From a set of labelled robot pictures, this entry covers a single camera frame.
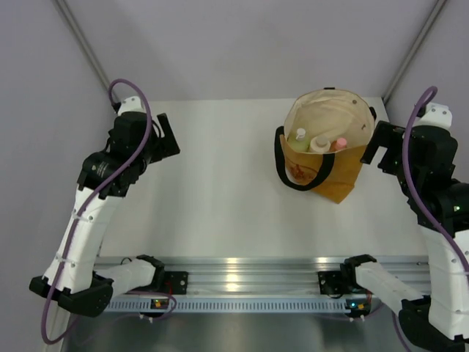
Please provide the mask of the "orange bottle pink cap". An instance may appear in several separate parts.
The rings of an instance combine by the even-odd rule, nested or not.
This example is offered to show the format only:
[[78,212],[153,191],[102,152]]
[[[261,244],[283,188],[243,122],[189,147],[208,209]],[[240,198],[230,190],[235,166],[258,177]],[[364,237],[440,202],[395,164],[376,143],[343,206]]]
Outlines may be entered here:
[[344,150],[346,148],[347,148],[347,140],[343,137],[340,137],[331,144],[330,151],[332,153],[335,153],[335,152],[338,152],[340,150]]

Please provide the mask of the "tan canvas tote bag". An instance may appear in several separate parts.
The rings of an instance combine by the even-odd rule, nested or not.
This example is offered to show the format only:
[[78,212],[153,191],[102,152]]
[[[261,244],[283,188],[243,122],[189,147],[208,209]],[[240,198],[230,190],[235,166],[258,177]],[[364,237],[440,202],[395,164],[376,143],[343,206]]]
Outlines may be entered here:
[[281,182],[336,204],[354,189],[377,114],[354,92],[324,88],[300,96],[276,129],[274,156]]

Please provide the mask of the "beige cap cream bottle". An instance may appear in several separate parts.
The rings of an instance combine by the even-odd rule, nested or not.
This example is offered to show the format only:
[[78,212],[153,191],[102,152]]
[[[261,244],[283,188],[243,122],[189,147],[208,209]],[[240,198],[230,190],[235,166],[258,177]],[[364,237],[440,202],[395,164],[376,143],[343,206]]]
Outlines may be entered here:
[[324,154],[330,150],[331,143],[324,135],[315,136],[309,144],[310,153]]

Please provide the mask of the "green pump bottle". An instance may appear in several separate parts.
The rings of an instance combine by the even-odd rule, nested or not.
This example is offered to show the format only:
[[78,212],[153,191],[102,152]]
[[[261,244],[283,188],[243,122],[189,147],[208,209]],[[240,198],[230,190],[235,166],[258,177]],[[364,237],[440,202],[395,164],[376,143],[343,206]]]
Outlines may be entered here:
[[296,128],[290,131],[287,142],[295,152],[306,153],[309,150],[310,140],[304,128]]

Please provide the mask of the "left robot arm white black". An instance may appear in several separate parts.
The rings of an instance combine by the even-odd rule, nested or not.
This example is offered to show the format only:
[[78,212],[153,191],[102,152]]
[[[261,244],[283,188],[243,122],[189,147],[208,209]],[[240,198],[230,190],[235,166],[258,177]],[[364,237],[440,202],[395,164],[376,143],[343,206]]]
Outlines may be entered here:
[[[143,150],[99,189],[137,150],[147,129],[150,135]],[[70,222],[53,262],[29,284],[33,293],[50,297],[74,315],[90,318],[100,315],[112,298],[134,289],[150,293],[165,290],[164,264],[152,256],[141,254],[129,263],[102,271],[95,270],[95,261],[107,226],[129,188],[150,164],[180,153],[166,114],[159,114],[148,128],[144,112],[124,112],[116,117],[108,134],[105,148],[82,164]]]

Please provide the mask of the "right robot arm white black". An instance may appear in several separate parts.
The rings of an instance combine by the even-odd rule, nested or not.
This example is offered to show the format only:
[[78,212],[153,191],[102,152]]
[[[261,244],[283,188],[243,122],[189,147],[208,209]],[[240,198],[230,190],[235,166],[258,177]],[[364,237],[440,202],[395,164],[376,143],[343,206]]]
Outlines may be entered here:
[[406,338],[428,351],[465,351],[468,346],[468,185],[453,177],[457,141],[443,128],[420,125],[410,132],[379,122],[362,156],[394,175],[424,236],[431,292],[412,288],[371,255],[347,258],[341,283],[350,291],[368,290],[393,313]]

